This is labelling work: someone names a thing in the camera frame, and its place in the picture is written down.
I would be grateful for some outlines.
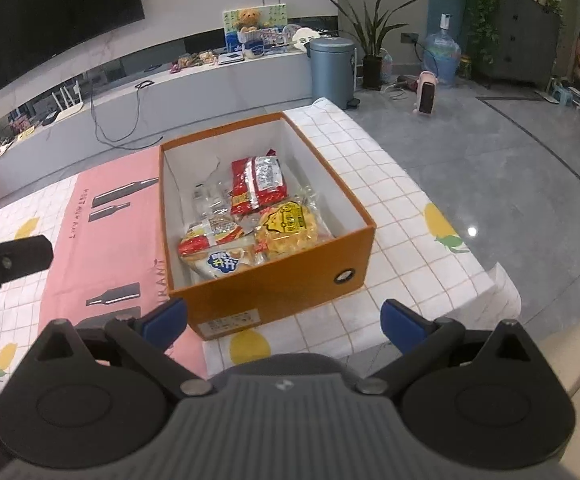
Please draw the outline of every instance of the plastic wrapper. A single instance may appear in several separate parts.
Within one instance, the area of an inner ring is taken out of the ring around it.
[[[183,56],[179,57],[179,69],[200,66],[202,64],[203,61],[198,54],[183,54]]]
[[[199,54],[199,59],[204,65],[212,65],[217,62],[216,55],[211,50],[206,50]]]
[[[232,162],[233,215],[243,216],[287,197],[287,186],[275,152]]]
[[[243,228],[230,216],[216,215],[190,225],[179,243],[179,256],[233,242],[245,235]]]
[[[198,184],[192,200],[199,219],[230,215],[230,205],[221,190],[221,183]]]
[[[255,237],[270,259],[314,247],[332,238],[314,194],[304,188],[296,196],[261,211]]]
[[[234,272],[250,269],[264,261],[254,236],[249,235],[228,244],[182,256],[181,259],[205,279],[229,276]]]

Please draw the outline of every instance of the plastic stool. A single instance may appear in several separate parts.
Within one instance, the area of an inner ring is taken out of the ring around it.
[[[572,102],[572,92],[561,85],[555,86],[552,91],[552,97],[557,99],[561,106],[568,104],[568,101]]]
[[[570,93],[572,94],[572,104],[580,108],[580,91],[576,88],[571,88]]]

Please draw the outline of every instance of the box label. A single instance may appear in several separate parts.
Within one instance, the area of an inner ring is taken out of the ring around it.
[[[199,330],[205,337],[211,337],[260,322],[259,310],[253,308],[252,310],[234,314],[233,316],[219,317],[218,319],[212,319],[205,323],[199,323]]]

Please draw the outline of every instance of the snack bag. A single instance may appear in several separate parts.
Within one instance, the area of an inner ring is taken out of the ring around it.
[[[229,216],[216,215],[190,225],[179,243],[179,256],[187,256],[215,245],[233,242],[245,235]]]
[[[255,236],[259,250],[269,258],[302,251],[332,238],[309,188],[263,210]]]
[[[233,215],[246,215],[287,197],[287,186],[275,152],[232,162]]]
[[[251,235],[236,242],[182,256],[181,259],[202,278],[210,280],[262,263],[262,255]]]

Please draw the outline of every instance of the pink heater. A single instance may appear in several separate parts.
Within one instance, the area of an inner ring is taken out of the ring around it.
[[[419,75],[417,84],[417,106],[415,111],[421,114],[431,114],[435,105],[436,76],[427,70]]]

